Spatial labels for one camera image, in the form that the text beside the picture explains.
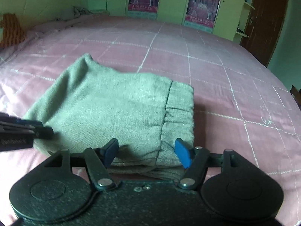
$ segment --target bed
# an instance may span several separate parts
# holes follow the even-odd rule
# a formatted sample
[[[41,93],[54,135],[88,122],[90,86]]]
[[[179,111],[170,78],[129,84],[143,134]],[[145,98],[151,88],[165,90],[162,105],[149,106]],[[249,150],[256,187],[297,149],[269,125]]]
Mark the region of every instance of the bed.
[[[32,28],[0,52],[0,111],[23,116],[84,53],[121,72],[152,72],[194,88],[195,146],[234,149],[284,190],[277,219],[301,221],[301,112],[283,84],[238,44],[157,21],[86,15]],[[14,220],[11,186],[46,157],[34,149],[0,153],[0,220]],[[207,178],[219,171],[210,169]]]

